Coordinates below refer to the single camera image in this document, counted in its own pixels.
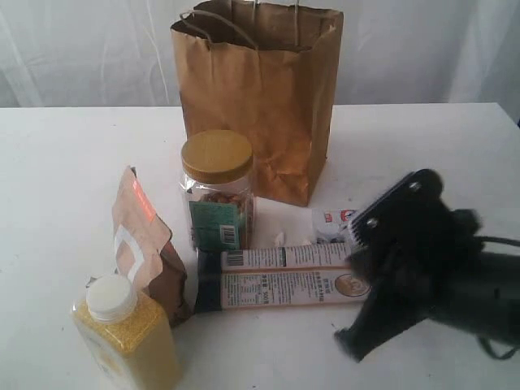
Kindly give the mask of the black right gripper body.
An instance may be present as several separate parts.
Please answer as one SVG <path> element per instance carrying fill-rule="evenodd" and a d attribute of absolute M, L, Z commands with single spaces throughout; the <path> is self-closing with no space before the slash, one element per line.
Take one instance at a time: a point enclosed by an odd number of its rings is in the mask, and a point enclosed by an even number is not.
<path fill-rule="evenodd" d="M 478 321 L 486 309 L 475 287 L 483 249 L 476 236 L 479 229 L 474 210 L 451 210 L 445 205 L 444 247 L 405 251 L 394 246 L 386 252 L 363 249 L 353 251 L 349 260 L 355 274 L 371 287 L 388 281 L 400 294 L 416 301 L 418 321 Z"/>

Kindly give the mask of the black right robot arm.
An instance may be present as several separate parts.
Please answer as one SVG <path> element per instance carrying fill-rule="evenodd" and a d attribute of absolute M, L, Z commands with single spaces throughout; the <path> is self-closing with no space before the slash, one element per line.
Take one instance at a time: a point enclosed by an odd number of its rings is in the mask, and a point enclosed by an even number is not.
<path fill-rule="evenodd" d="M 476 211 L 448 208 L 432 169 L 410 172 L 349 222 L 354 274 L 370 285 L 336 332 L 356 361 L 425 319 L 474 335 L 492 359 L 519 349 L 519 258 L 485 250 Z"/>

